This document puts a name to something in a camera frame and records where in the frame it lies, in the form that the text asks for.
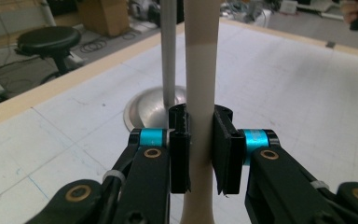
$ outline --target blue cylindrical joint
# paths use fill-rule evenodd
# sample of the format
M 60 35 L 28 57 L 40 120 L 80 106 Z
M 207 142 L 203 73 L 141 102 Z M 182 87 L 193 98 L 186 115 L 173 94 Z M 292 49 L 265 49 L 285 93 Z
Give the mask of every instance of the blue cylindrical joint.
M 164 147 L 163 129 L 142 129 L 140 146 Z
M 243 129 L 245 134 L 245 160 L 244 165 L 251 163 L 252 153 L 259 147 L 269 147 L 269 138 L 264 130 L 261 129 Z

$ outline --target black stool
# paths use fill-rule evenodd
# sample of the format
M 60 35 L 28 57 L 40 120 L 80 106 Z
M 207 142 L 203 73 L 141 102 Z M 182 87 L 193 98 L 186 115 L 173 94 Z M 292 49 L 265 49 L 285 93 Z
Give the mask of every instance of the black stool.
M 28 55 L 40 55 L 41 58 L 54 59 L 59 72 L 43 78 L 42 84 L 51 77 L 60 77 L 68 73 L 64 59 L 70 55 L 70 48 L 77 45 L 81 34 L 77 29 L 64 26 L 45 27 L 21 35 L 17 41 L 19 51 Z

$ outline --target cable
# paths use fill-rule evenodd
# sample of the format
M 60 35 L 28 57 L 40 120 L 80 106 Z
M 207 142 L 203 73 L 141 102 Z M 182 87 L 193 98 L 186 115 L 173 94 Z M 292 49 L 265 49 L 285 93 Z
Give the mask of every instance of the cable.
M 263 8 L 261 8 L 261 13 L 262 13 L 262 14 L 263 14 L 263 16 L 264 16 L 263 27 L 264 27 L 264 28 L 267 28 L 267 27 L 266 27 L 266 23 L 267 23 L 267 16 L 266 16 L 266 13 L 264 12 Z
M 226 0 L 226 5 L 228 9 L 231 11 L 231 14 L 234 15 L 234 10 L 231 8 L 231 4 Z
M 4 67 L 8 67 L 12 64 L 15 64 L 15 63 L 27 63 L 27 62 L 30 62 L 30 61 L 33 61 L 33 60 L 36 60 L 36 59 L 39 59 L 40 57 L 39 56 L 36 56 L 36 57 L 33 57 L 33 58 L 30 58 L 30 59 L 25 59 L 25 60 L 21 60 L 21 61 L 16 61 L 16 62 L 12 62 L 12 63 L 6 63 L 6 64 L 3 64 L 0 66 L 0 70 Z
M 78 48 L 82 53 L 92 53 L 99 49 L 103 49 L 104 47 L 106 47 L 106 45 L 107 45 L 106 40 L 104 40 L 103 36 L 100 35 L 89 42 L 80 44 Z
M 358 214 L 332 200 L 326 199 L 326 201 L 330 206 L 333 207 L 334 210 L 336 210 L 336 212 L 344 217 L 345 221 L 349 221 L 348 223 L 358 223 Z
M 6 26 L 5 26 L 5 23 L 4 23 L 4 20 L 1 16 L 1 13 L 0 13 L 0 22 L 2 23 L 2 27 L 4 28 L 5 30 L 5 33 L 7 35 L 7 56 L 4 60 L 4 65 L 7 63 L 8 59 L 10 58 L 11 56 L 11 50 L 10 50 L 10 33 L 8 32 Z
M 137 25 L 146 27 L 147 29 L 156 29 L 157 28 L 157 25 L 156 26 L 148 26 L 148 25 L 143 24 L 142 22 L 139 22 Z
M 2 79 L 0 79 L 1 85 L 4 86 L 4 88 L 5 88 L 5 90 L 7 91 L 7 93 L 11 93 L 11 94 L 23 93 L 24 90 L 29 90 L 29 89 L 31 89 L 31 87 L 32 87 L 33 84 L 34 84 L 32 80 L 26 79 L 26 78 L 14 80 L 14 81 L 13 81 L 11 78 L 9 78 L 9 77 L 3 77 Z M 23 83 L 23 84 L 19 85 L 19 86 L 21 86 L 21 89 L 20 89 L 19 91 L 13 91 L 13 90 L 12 90 L 12 89 L 13 89 L 13 88 L 12 88 L 13 85 L 18 84 L 18 83 Z
M 50 65 L 50 67 L 57 68 L 57 66 L 54 65 L 52 62 L 50 62 L 47 58 L 44 58 L 43 61 L 46 62 L 48 65 Z
M 105 205 L 99 216 L 99 224 L 111 223 L 117 209 L 117 202 L 121 190 L 121 181 L 113 177 L 108 189 L 103 193 L 103 204 Z
M 122 35 L 121 38 L 125 39 L 125 40 L 132 40 L 136 37 L 136 33 L 135 32 L 127 32 L 126 34 Z

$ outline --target cable tie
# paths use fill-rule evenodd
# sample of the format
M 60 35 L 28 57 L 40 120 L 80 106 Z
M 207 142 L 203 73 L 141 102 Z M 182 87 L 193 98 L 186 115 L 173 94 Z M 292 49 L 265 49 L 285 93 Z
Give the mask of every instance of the cable tie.
M 315 189 L 330 189 L 328 187 L 328 185 L 326 183 L 324 183 L 322 180 L 315 180 L 310 182 L 310 184 L 315 188 Z
M 126 183 L 126 176 L 124 176 L 123 173 L 121 173 L 119 170 L 108 170 L 108 171 L 106 172 L 106 174 L 103 176 L 103 181 L 104 181 L 108 176 L 113 176 L 113 177 L 119 178 L 120 181 L 121 181 L 121 186 L 124 186 L 124 184 Z

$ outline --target white pole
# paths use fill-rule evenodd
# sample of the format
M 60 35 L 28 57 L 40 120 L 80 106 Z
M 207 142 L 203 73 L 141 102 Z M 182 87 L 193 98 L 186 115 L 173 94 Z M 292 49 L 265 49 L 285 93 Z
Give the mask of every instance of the white pole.
M 162 98 L 169 109 L 175 105 L 176 1 L 161 0 Z
M 219 7 L 219 0 L 185 0 L 191 192 L 185 195 L 181 223 L 214 223 L 211 150 Z
M 41 6 L 42 13 L 43 13 L 48 25 L 49 26 L 56 26 L 53 14 L 51 14 L 50 6 L 48 5 L 48 1 L 43 0 L 40 3 L 40 6 Z

